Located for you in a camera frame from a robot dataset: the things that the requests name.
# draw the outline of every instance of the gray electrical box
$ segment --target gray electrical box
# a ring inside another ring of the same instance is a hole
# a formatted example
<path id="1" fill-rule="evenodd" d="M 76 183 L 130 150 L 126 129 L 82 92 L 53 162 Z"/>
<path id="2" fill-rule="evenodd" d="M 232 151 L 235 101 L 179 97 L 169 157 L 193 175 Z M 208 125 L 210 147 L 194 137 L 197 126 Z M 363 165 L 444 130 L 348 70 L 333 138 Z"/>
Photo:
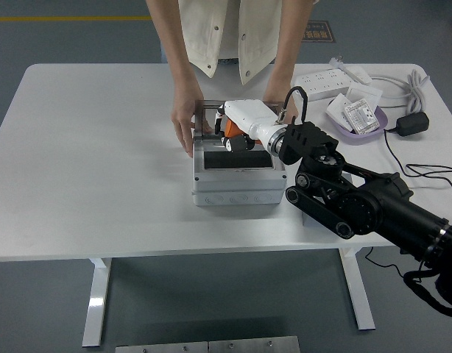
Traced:
<path id="1" fill-rule="evenodd" d="M 201 101 L 197 105 L 192 188 L 195 205 L 280 203 L 286 171 L 278 157 L 258 144 L 250 151 L 229 152 L 218 135 L 203 132 L 205 121 L 214 129 L 216 111 L 223 103 Z M 275 111 L 281 108 L 279 104 L 268 106 Z"/>

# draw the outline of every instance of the cable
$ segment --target cable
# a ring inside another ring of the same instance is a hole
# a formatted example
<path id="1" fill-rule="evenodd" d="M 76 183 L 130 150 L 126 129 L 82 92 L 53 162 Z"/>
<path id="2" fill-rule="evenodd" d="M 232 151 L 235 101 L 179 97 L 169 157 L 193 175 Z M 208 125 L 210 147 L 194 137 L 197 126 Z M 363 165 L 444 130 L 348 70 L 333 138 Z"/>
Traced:
<path id="1" fill-rule="evenodd" d="M 382 268 L 390 268 L 390 267 L 394 267 L 394 268 L 396 268 L 396 271 L 398 272 L 398 275 L 399 275 L 401 278 L 404 279 L 404 275 L 401 274 L 401 271 L 400 271 L 399 267 L 398 267 L 397 265 L 395 265 L 394 263 L 390 263 L 389 265 L 381 265 L 380 263 L 377 263 L 377 262 L 371 260 L 371 259 L 369 258 L 369 256 L 370 256 L 370 254 L 372 254 L 373 248 L 374 248 L 374 246 L 372 246 L 372 247 L 370 248 L 370 251 L 368 252 L 368 254 L 365 255 L 365 259 L 368 260 L 368 261 L 370 261 L 373 265 L 376 265 L 376 266 L 378 266 L 378 267 L 382 267 Z M 420 271 L 422 267 L 423 267 L 423 261 L 420 262 L 418 271 Z M 416 280 L 415 282 L 416 282 L 416 283 L 421 283 L 422 280 L 421 280 L 421 278 L 419 278 L 419 280 Z"/>
<path id="2" fill-rule="evenodd" d="M 306 110 L 308 108 L 308 95 L 306 94 L 305 90 L 303 90 L 303 87 L 301 86 L 294 86 L 287 94 L 285 97 L 285 101 L 283 102 L 283 107 L 282 110 L 280 112 L 280 115 L 278 117 L 278 122 L 283 122 L 283 119 L 285 118 L 285 113 L 286 113 L 286 107 L 288 106 L 288 101 L 290 100 L 290 97 L 292 96 L 292 93 L 295 91 L 298 91 L 301 95 L 301 98 L 303 98 L 303 108 L 301 110 L 301 124 L 304 124 L 305 122 L 305 117 L 306 117 Z"/>
<path id="3" fill-rule="evenodd" d="M 407 174 L 404 171 L 403 165 L 401 164 L 401 162 L 399 161 L 399 159 L 396 157 L 395 153 L 393 152 L 393 150 L 391 150 L 391 147 L 389 146 L 388 136 L 386 135 L 388 132 L 389 132 L 389 130 L 386 130 L 386 129 L 384 130 L 384 137 L 385 137 L 386 147 L 388 148 L 389 153 L 391 153 L 393 158 L 395 158 L 396 162 L 400 166 L 401 172 L 406 177 L 408 177 L 408 178 L 424 177 L 424 178 L 428 178 L 428 179 L 441 179 L 441 180 L 445 180 L 452 187 L 452 181 L 449 178 L 447 178 L 445 176 L 443 177 L 443 176 L 434 176 L 433 175 L 433 174 L 440 174 L 440 173 L 452 173 L 452 167 L 450 167 L 450 166 L 408 163 L 408 164 L 406 164 L 406 168 L 408 168 L 410 171 L 416 173 L 416 175 Z M 440 168 L 440 169 L 444 169 L 444 170 L 428 171 L 426 173 L 420 173 L 419 171 L 416 171 L 414 168 Z"/>
<path id="4" fill-rule="evenodd" d="M 406 114 L 418 113 L 425 110 L 425 97 L 421 90 L 425 83 L 430 81 L 430 77 L 426 76 L 422 78 L 422 76 L 416 70 L 413 70 L 411 74 L 408 75 L 408 82 L 403 81 L 402 79 L 398 79 L 391 76 L 386 75 L 375 75 L 371 76 L 372 79 L 379 79 L 382 81 L 391 82 L 398 87 L 407 90 L 408 93 L 402 96 L 385 96 L 382 95 L 382 98 L 385 99 L 403 99 L 409 98 L 409 102 L 406 105 Z M 393 107 L 385 107 L 385 108 L 396 108 L 396 107 L 405 107 L 405 106 L 393 106 Z"/>
<path id="5" fill-rule="evenodd" d="M 368 254 L 365 255 L 365 259 L 367 259 L 367 260 L 370 261 L 373 265 L 376 265 L 376 266 L 378 266 L 378 267 L 382 267 L 382 268 L 394 267 L 394 268 L 396 268 L 396 271 L 398 271 L 398 274 L 400 275 L 400 277 L 401 277 L 401 278 L 404 278 L 404 276 L 403 276 L 403 275 L 401 274 L 401 272 L 400 272 L 400 269 L 399 269 L 394 263 L 391 263 L 391 264 L 389 264 L 389 265 L 381 265 L 381 264 L 376 263 L 375 261 L 371 260 L 371 259 L 369 258 L 369 256 L 370 256 L 370 254 L 372 254 L 372 252 L 373 252 L 373 246 L 372 246 L 372 248 L 370 249 L 370 251 L 368 252 Z"/>

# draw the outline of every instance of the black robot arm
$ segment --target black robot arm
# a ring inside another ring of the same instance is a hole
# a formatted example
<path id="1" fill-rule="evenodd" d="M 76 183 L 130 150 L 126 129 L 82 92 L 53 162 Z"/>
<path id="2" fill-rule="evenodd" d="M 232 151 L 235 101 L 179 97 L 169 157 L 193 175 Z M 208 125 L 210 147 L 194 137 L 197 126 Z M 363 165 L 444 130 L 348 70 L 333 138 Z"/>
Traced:
<path id="1" fill-rule="evenodd" d="M 439 275 L 436 288 L 452 305 L 452 224 L 409 201 L 413 195 L 399 173 L 378 174 L 345 162 L 338 141 L 311 122 L 288 125 L 279 151 L 287 165 L 300 161 L 295 185 L 286 198 L 339 237 L 377 232 L 414 258 L 427 271 L 413 271 L 404 282 L 439 312 L 452 316 L 417 282 Z M 364 179 L 356 187 L 342 172 Z"/>

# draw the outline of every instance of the black cable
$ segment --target black cable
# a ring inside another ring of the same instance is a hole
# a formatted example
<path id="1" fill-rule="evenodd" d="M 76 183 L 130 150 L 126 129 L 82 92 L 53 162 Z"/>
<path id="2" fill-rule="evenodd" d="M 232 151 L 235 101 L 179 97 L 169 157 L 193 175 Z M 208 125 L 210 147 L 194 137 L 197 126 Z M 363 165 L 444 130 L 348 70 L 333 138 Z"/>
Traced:
<path id="1" fill-rule="evenodd" d="M 440 174 L 440 173 L 452 173 L 452 167 L 446 166 L 446 165 L 429 165 L 429 164 L 415 164 L 415 163 L 408 163 L 406 164 L 406 167 L 416 173 L 416 175 L 411 175 L 411 174 L 407 174 L 404 171 L 403 165 L 401 164 L 401 162 L 399 161 L 399 159 L 396 157 L 395 153 L 393 152 L 393 150 L 391 150 L 391 147 L 389 147 L 389 143 L 388 143 L 388 137 L 386 135 L 387 132 L 392 132 L 391 130 L 384 130 L 384 136 L 385 136 L 385 144 L 386 147 L 389 150 L 389 153 L 391 153 L 391 155 L 395 158 L 396 162 L 398 163 L 398 165 L 400 166 L 401 172 L 408 178 L 419 178 L 419 177 L 424 177 L 424 178 L 428 178 L 428 179 L 441 179 L 441 180 L 445 180 L 451 187 L 452 187 L 452 181 L 447 178 L 447 177 L 443 177 L 443 176 L 434 176 L 432 174 Z M 414 168 L 440 168 L 440 169 L 444 169 L 444 170 L 439 170 L 439 171 L 428 171 L 426 173 L 420 173 L 419 171 L 416 171 Z"/>
<path id="2" fill-rule="evenodd" d="M 372 246 L 372 248 L 370 249 L 370 251 L 368 252 L 368 254 L 365 255 L 365 259 L 367 259 L 367 260 L 370 261 L 373 265 L 376 265 L 376 266 L 378 266 L 378 267 L 382 267 L 382 268 L 394 267 L 394 268 L 396 268 L 396 271 L 398 271 L 398 274 L 400 275 L 400 277 L 401 277 L 401 278 L 404 278 L 404 276 L 401 274 L 400 269 L 399 269 L 394 263 L 391 263 L 391 264 L 389 264 L 389 265 L 381 265 L 380 263 L 376 263 L 375 261 L 371 260 L 371 259 L 369 258 L 369 256 L 370 256 L 370 254 L 372 254 L 372 252 L 373 252 L 373 246 Z"/>
<path id="3" fill-rule="evenodd" d="M 294 86 L 286 94 L 285 102 L 283 103 L 283 109 L 286 110 L 286 106 L 288 105 L 288 101 L 290 100 L 290 97 L 292 96 L 292 93 L 295 92 L 296 90 L 300 93 L 301 98 L 303 98 L 303 108 L 301 110 L 301 124 L 304 124 L 305 117 L 306 117 L 306 109 L 308 108 L 308 95 L 306 94 L 305 90 L 303 90 L 303 87 L 301 87 L 301 86 Z"/>
<path id="4" fill-rule="evenodd" d="M 370 254 L 372 254 L 373 248 L 374 248 L 374 246 L 372 246 L 372 248 L 370 249 L 368 254 L 365 255 L 365 259 L 370 261 L 373 265 L 376 265 L 378 267 L 382 267 L 382 268 L 394 267 L 394 268 L 396 268 L 396 271 L 398 272 L 399 276 L 404 279 L 404 275 L 401 274 L 401 271 L 400 271 L 398 265 L 395 265 L 394 263 L 390 263 L 389 265 L 381 265 L 380 263 L 377 263 L 376 261 L 370 259 L 369 256 L 370 256 Z M 418 271 L 420 271 L 422 267 L 423 267 L 423 261 L 420 262 Z M 419 278 L 419 280 L 416 281 L 416 283 L 421 283 L 421 282 L 422 282 L 421 278 Z"/>

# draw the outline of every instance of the table top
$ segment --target table top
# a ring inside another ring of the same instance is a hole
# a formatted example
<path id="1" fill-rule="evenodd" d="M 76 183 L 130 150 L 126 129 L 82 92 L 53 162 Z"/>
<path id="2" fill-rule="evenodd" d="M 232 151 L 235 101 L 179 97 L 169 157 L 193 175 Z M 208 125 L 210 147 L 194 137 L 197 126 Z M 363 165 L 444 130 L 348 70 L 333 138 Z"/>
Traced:
<path id="1" fill-rule="evenodd" d="M 403 79 L 414 68 L 424 74 L 411 64 L 363 66 Z M 295 75 L 327 68 L 297 65 Z M 260 99 L 269 72 L 245 86 L 234 65 L 220 66 L 213 79 L 197 76 L 205 99 Z M 403 163 L 452 166 L 452 115 L 431 83 L 424 92 L 429 130 L 391 135 L 390 144 Z M 301 212 L 285 199 L 195 206 L 192 161 L 169 118 L 172 97 L 165 64 L 29 67 L 0 129 L 0 261 L 389 245 L 377 234 L 342 240 L 312 219 L 303 226 Z M 328 102 L 311 102 L 307 119 L 341 140 L 338 150 L 349 163 L 398 170 L 382 136 L 360 146 L 342 140 L 324 113 Z M 389 127 L 404 115 L 386 114 Z M 290 183 L 297 165 L 287 169 Z M 406 181 L 414 203 L 452 221 L 446 183 Z"/>

